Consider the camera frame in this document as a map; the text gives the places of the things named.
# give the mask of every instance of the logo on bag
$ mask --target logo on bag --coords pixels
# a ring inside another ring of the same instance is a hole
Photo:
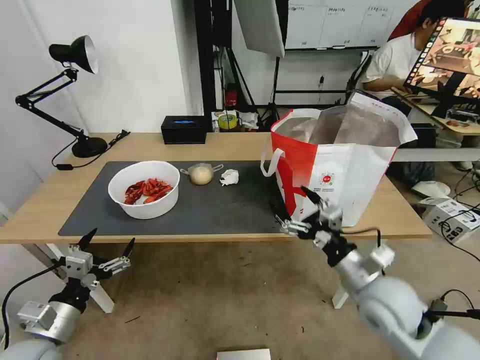
[[[324,185],[333,185],[334,184],[334,175],[330,172],[323,173],[322,175],[322,183]]]

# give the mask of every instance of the black lamp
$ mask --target black lamp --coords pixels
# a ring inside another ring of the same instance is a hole
[[[17,96],[15,98],[16,104],[76,137],[77,142],[73,145],[71,152],[77,158],[90,158],[103,154],[108,148],[107,142],[104,139],[100,137],[89,137],[84,134],[82,129],[60,121],[35,107],[36,103],[77,81],[77,73],[79,71],[72,67],[73,63],[89,73],[97,74],[99,72],[99,60],[96,56],[92,39],[90,36],[84,35],[75,39],[71,45],[52,44],[48,48],[48,52],[54,60],[60,62],[66,69],[61,74],[33,90]],[[69,79],[67,82],[64,82],[52,90],[40,91],[64,76]]]

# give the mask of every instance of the lamp base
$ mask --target lamp base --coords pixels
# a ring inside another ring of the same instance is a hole
[[[108,147],[107,142],[101,137],[86,137],[79,138],[71,152],[77,158],[91,158],[103,154]]]

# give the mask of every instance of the desk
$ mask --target desk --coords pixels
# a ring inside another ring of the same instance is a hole
[[[480,136],[480,125],[471,124],[469,127],[454,127],[447,125],[447,120],[441,117],[432,116],[435,105],[423,105],[415,102],[416,97],[397,88],[391,89],[405,104],[418,111],[424,116],[426,123],[435,125],[439,129],[452,132],[460,136]],[[455,161],[477,161],[480,159],[478,148],[402,148],[397,151],[393,161],[416,161],[416,162],[455,162]]]
[[[93,134],[107,141],[115,134]],[[221,161],[259,160],[270,133],[209,133],[206,144],[164,145],[157,133],[133,133],[118,142],[112,150],[94,163],[73,171],[56,171],[17,213],[0,229],[0,244],[47,244],[59,258],[65,245],[76,243],[74,236],[59,236],[58,231],[85,194],[106,162],[110,161]],[[85,159],[71,157],[67,163],[80,165]],[[384,176],[368,208],[357,226],[349,231],[379,227],[384,239],[429,239],[430,229],[423,223],[407,201]],[[372,240],[374,233],[349,235],[350,240]],[[124,243],[131,236],[96,236],[94,243]],[[222,234],[222,235],[141,235],[137,243],[285,241],[286,234]],[[113,301],[101,286],[91,293],[105,312],[111,312]]]

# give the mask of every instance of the white tissue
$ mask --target white tissue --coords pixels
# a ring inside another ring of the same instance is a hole
[[[237,170],[228,169],[220,176],[220,183],[224,185],[237,184],[239,182],[239,172]]]

